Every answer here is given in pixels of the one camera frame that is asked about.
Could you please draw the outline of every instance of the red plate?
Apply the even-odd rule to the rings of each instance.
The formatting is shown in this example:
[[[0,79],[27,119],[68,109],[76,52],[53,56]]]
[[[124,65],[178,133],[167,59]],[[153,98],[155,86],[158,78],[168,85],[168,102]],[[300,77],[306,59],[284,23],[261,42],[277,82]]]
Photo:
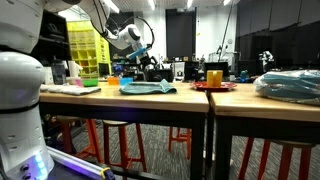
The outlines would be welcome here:
[[[207,87],[207,82],[194,82],[190,84],[197,91],[224,92],[229,91],[237,85],[232,82],[222,82],[221,87]]]

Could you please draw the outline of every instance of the red stool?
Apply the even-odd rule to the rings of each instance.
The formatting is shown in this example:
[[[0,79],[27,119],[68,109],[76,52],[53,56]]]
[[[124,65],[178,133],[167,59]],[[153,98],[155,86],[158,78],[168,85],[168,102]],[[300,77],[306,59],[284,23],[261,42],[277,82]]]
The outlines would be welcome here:
[[[79,121],[77,117],[57,116],[57,121],[61,123],[61,130],[63,136],[63,149],[68,154],[72,153],[72,138],[70,125],[75,121]],[[99,163],[102,163],[102,156],[99,148],[98,135],[96,131],[96,124],[93,119],[86,120],[86,127],[89,136],[89,146],[81,152],[75,154],[76,157],[86,159],[89,156],[96,157]]]
[[[144,156],[142,135],[141,135],[141,127],[140,124],[136,124],[137,136],[138,136],[138,144],[140,150],[140,158],[130,158],[128,151],[128,143],[127,143],[127,133],[126,126],[129,123],[127,122],[119,122],[119,121],[103,121],[103,133],[104,133],[104,159],[105,163],[113,166],[122,167],[124,169],[129,169],[132,162],[140,162],[142,164],[143,171],[147,171],[146,160]],[[121,163],[115,164],[110,162],[110,145],[109,145],[109,127],[118,127],[119,130],[119,141],[120,141],[120,156]]]
[[[241,169],[240,169],[239,176],[238,176],[239,180],[244,180],[244,178],[245,178],[253,141],[254,141],[254,138],[248,138],[247,146],[246,146],[246,149],[243,154],[243,161],[242,161]],[[279,144],[279,145],[282,145],[282,155],[281,155],[278,179],[279,180],[288,179],[293,148],[300,148],[301,149],[299,180],[308,179],[311,149],[315,145],[308,144],[308,143],[289,142],[289,141],[272,141],[272,142]],[[270,144],[271,144],[271,141],[268,141],[268,140],[264,141],[262,155],[261,155],[261,161],[260,161],[260,167],[259,167],[259,173],[258,173],[259,180],[263,179],[263,176],[264,176],[265,168],[267,165]]]
[[[177,132],[176,137],[173,137],[173,127],[170,127],[168,151],[171,152],[172,141],[187,142],[187,159],[190,159],[190,157],[191,157],[191,129],[187,129],[186,134],[180,133],[180,128],[178,128],[177,131],[178,132]]]

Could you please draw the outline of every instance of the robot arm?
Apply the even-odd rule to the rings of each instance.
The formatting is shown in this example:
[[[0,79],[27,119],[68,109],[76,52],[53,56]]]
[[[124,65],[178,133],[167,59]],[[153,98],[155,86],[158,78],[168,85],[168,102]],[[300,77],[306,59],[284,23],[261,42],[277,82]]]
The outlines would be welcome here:
[[[126,49],[129,46],[133,48],[134,52],[127,55],[127,58],[135,59],[137,57],[143,65],[142,69],[149,64],[157,63],[155,58],[149,58],[147,53],[147,51],[152,48],[153,42],[152,44],[145,44],[138,28],[134,24],[129,24],[121,31],[118,29],[116,34],[113,34],[106,28],[110,14],[110,7],[106,3],[106,0],[47,0],[46,2],[45,9],[51,12],[68,9],[72,5],[77,4],[90,16],[93,27],[108,40],[108,42],[120,50]]]

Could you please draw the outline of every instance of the ceiling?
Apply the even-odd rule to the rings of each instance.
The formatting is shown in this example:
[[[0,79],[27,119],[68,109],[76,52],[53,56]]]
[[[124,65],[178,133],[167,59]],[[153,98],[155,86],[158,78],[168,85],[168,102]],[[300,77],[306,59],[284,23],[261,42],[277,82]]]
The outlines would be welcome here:
[[[156,7],[164,9],[186,8],[188,0],[153,0]],[[148,0],[112,0],[122,12],[150,10]],[[193,0],[192,7],[213,7],[223,5],[223,0]]]

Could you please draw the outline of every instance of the floor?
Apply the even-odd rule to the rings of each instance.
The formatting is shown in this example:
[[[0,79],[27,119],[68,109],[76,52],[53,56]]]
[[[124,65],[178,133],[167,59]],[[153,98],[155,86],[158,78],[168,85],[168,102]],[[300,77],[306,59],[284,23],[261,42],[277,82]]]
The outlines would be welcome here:
[[[146,163],[148,172],[174,179],[189,179],[189,164],[186,159],[186,143],[174,142],[172,152],[168,151],[168,135],[169,127],[141,125],[143,143],[145,149]],[[103,154],[103,130],[101,125],[97,125],[100,149]],[[127,126],[128,142],[130,156],[139,157],[138,143],[136,138],[136,130],[134,125]],[[73,143],[77,150],[81,150],[87,146],[87,133],[84,131],[73,139]],[[237,179],[238,171],[241,166],[242,153],[246,144],[246,138],[234,137],[232,143],[232,159],[234,163],[230,170],[230,179]],[[263,140],[256,139],[252,149],[249,167],[247,169],[246,179],[256,179],[261,157]],[[112,162],[120,162],[119,140],[117,128],[110,128],[110,159]],[[271,144],[269,159],[266,168],[265,179],[277,179],[279,160],[281,155],[281,146]],[[310,180],[316,180],[320,177],[320,147],[316,146],[312,151],[312,160],[310,167]],[[300,162],[300,151],[294,150],[289,179],[298,179]],[[134,163],[131,167],[135,170],[142,170],[140,163]]]

